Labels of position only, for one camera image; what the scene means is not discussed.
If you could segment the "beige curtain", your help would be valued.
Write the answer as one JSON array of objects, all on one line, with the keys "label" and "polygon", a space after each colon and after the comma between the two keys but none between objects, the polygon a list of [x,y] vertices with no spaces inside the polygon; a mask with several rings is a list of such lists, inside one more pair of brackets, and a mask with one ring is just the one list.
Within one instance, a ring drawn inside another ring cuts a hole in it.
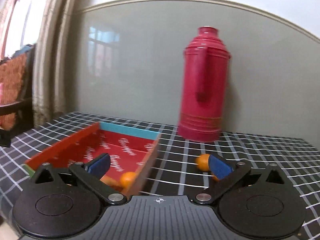
[{"label": "beige curtain", "polygon": [[66,110],[65,59],[75,0],[47,0],[33,65],[34,126]]}]

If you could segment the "colourful cardboard box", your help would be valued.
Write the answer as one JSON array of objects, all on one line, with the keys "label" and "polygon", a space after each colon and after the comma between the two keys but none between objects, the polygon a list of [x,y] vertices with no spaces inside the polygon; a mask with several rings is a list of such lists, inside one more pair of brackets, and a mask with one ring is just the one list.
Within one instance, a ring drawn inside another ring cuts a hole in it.
[{"label": "colourful cardboard box", "polygon": [[[130,197],[143,190],[158,156],[160,138],[159,132],[96,122],[35,154],[25,162],[24,168],[32,176],[42,163],[67,168],[76,162],[86,164],[107,153],[111,166],[101,181]],[[137,176],[124,189],[119,180],[125,172],[135,172]]]}]

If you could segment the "red thermos flask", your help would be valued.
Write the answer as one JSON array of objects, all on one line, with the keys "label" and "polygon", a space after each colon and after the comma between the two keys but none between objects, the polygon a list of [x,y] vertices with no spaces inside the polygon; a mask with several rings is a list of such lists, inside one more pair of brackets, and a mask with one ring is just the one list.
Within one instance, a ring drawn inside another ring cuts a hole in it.
[{"label": "red thermos flask", "polygon": [[213,142],[221,133],[223,103],[231,55],[218,30],[198,29],[183,52],[184,78],[178,134],[184,139]]}]

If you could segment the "orange tangerine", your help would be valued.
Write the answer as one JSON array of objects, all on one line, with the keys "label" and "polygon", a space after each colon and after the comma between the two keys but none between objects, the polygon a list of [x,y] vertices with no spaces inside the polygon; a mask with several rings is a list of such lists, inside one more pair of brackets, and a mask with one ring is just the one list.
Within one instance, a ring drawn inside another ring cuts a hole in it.
[{"label": "orange tangerine", "polygon": [[201,154],[200,156],[196,157],[195,163],[197,168],[202,172],[209,172],[209,154]]},{"label": "orange tangerine", "polygon": [[128,188],[131,186],[131,184],[135,181],[136,179],[136,173],[135,172],[125,172],[121,175],[120,177],[120,185],[122,188]]},{"label": "orange tangerine", "polygon": [[217,176],[214,175],[213,173],[212,173],[212,180],[215,181],[215,182],[218,182],[218,181],[219,181],[219,179],[217,178]]}]

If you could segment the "dark wooden chair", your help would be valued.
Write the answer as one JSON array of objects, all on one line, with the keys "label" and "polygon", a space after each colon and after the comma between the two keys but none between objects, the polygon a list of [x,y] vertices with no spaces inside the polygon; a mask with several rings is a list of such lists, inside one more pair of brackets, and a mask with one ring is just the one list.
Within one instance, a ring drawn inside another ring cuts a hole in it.
[{"label": "dark wooden chair", "polygon": [[26,45],[1,61],[1,146],[34,127],[33,65],[36,46]]}]

